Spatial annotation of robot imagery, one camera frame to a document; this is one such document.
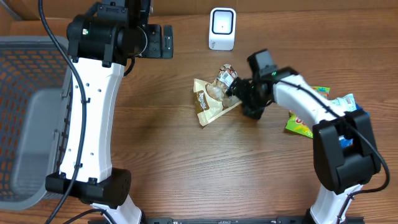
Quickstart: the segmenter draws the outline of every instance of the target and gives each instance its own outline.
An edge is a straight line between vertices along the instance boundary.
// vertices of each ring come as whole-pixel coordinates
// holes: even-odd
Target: beige wrapper
[[[193,80],[195,112],[202,126],[206,126],[241,103],[236,96],[228,97],[225,94],[237,76],[232,66],[226,64],[220,68],[213,83]]]

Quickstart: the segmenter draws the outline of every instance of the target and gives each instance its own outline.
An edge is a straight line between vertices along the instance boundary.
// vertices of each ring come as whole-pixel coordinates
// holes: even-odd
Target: green snack bag
[[[322,86],[313,86],[312,88],[315,91],[317,91],[319,94],[324,96],[326,99],[329,99],[330,88]],[[290,111],[289,114],[290,118],[289,120],[287,120],[285,128],[288,129],[289,131],[293,131],[295,133],[302,134],[304,136],[312,138],[313,137],[312,131],[307,125],[305,125],[303,120],[298,118],[293,111]]]

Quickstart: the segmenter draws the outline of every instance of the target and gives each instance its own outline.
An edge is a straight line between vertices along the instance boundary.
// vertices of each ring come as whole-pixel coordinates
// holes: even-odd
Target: perforated bin side
[[[65,152],[71,80],[48,37],[0,37],[0,209],[54,196],[44,181]]]

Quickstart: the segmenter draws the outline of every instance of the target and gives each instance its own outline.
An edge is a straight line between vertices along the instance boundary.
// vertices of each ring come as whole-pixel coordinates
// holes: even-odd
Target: wooden table
[[[354,93],[370,112],[391,184],[358,196],[348,214],[365,216],[367,223],[397,223],[398,9],[238,14],[231,52],[208,49],[208,21],[152,17],[150,23],[174,26],[174,58],[137,59],[121,84],[111,152],[113,165],[132,173],[134,203],[149,217],[172,218],[303,215],[314,203],[320,183],[312,141],[284,131],[287,110],[272,105],[253,121],[236,108],[205,128],[195,114],[194,78],[211,82],[224,63],[250,77],[246,57],[268,48],[280,67],[291,65],[310,85],[329,86],[331,98]],[[50,24],[65,35],[68,23]],[[45,32],[38,21],[15,22],[11,34]],[[365,188],[383,181],[381,172]],[[57,202],[2,211],[0,222],[43,223]],[[87,209],[70,198],[55,223]]]

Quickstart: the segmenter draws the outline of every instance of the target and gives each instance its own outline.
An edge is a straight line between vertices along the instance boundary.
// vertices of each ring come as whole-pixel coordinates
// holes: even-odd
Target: cable
[[[69,224],[72,223],[76,220],[78,220],[79,218],[91,214],[91,213],[95,213],[95,212],[101,212],[101,214],[105,215],[106,218],[108,218],[108,220],[111,222],[111,224],[116,224],[116,222],[114,221],[114,219],[112,218],[112,216],[105,210],[102,208],[96,208],[96,209],[91,209],[91,210],[87,210],[85,212],[80,213],[79,215],[69,219],[68,221],[64,222],[63,224]]]
[[[77,178],[77,173],[80,168],[81,153],[83,151],[83,143],[85,140],[87,105],[86,105],[86,93],[85,93],[85,89],[83,86],[83,82],[81,81],[81,78],[80,78],[78,72],[76,71],[75,66],[71,63],[71,61],[69,60],[66,53],[62,50],[60,43],[58,43],[58,41],[52,34],[50,27],[47,24],[47,21],[45,20],[44,11],[43,11],[43,0],[39,0],[37,5],[39,8],[40,19],[42,20],[44,29],[48,33],[49,37],[51,38],[52,42],[54,43],[54,45],[56,46],[58,51],[61,53],[63,59],[65,59],[65,61],[69,65],[70,69],[72,70],[73,75],[75,76],[76,81],[78,83],[78,87],[80,89],[80,95],[81,95],[81,99],[82,99],[82,101],[81,101],[81,130],[80,130],[80,140],[79,140],[78,152],[77,152],[76,163],[75,163],[75,170],[73,171],[73,175],[72,175],[72,178],[70,179],[70,183],[69,183],[67,190],[65,191],[65,193],[62,196],[61,200],[59,201],[58,205],[55,207],[54,211],[51,213],[51,215],[48,217],[48,219],[46,221],[46,223],[50,223],[53,220],[53,218],[56,216],[58,211],[60,210],[63,203],[66,201],[70,191],[72,190],[72,186],[75,183],[76,178]]]
[[[319,100],[311,91],[301,87],[300,85],[296,85],[296,84],[293,84],[293,83],[290,83],[290,82],[287,82],[287,81],[279,80],[278,82],[285,83],[286,85],[290,85],[290,86],[298,88],[299,90],[304,91],[305,93],[310,95],[317,103],[319,103],[319,105],[324,107],[324,109],[326,109],[327,112],[331,113],[337,119],[340,119],[344,123],[344,125],[346,125],[352,132],[354,132],[357,135],[357,137],[359,137],[362,141],[364,141],[372,149],[373,153],[375,153],[376,157],[380,160],[380,162],[381,162],[381,164],[382,164],[382,166],[384,168],[384,172],[386,173],[386,180],[384,181],[384,183],[380,187],[377,187],[375,189],[368,189],[368,190],[358,190],[358,191],[355,191],[353,193],[350,193],[347,196],[347,199],[345,200],[345,202],[344,202],[344,204],[343,204],[343,206],[342,206],[342,208],[341,208],[341,210],[339,212],[339,215],[337,216],[336,224],[340,224],[341,217],[343,216],[344,211],[347,209],[347,206],[348,206],[349,202],[354,198],[355,195],[380,192],[380,191],[384,190],[385,188],[387,188],[387,186],[390,183],[390,179],[391,179],[390,170],[389,170],[389,168],[387,166],[387,163],[383,159],[383,157],[380,155],[380,153],[374,148],[374,146],[356,128],[352,127],[352,125],[350,125],[347,121],[342,119],[341,116],[339,116],[333,110],[331,110],[327,105],[325,105],[321,100]]]
[[[131,70],[132,70],[132,68],[134,67],[134,65],[136,64],[136,58],[135,57],[132,57],[131,58],[131,63],[130,63],[130,65],[129,65],[129,67],[127,68],[127,70],[124,72],[124,74],[123,74],[123,76],[125,77],[126,75],[128,75],[130,72],[131,72]]]

